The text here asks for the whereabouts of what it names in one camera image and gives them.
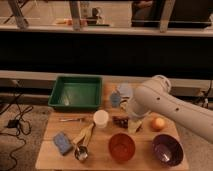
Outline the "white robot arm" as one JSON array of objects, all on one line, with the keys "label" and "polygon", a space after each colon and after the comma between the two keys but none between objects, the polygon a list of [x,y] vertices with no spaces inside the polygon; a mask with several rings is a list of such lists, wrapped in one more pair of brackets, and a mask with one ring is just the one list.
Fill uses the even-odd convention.
[{"label": "white robot arm", "polygon": [[138,120],[156,112],[213,143],[213,111],[182,101],[172,96],[170,90],[171,82],[163,75],[142,82],[127,102],[129,117]]}]

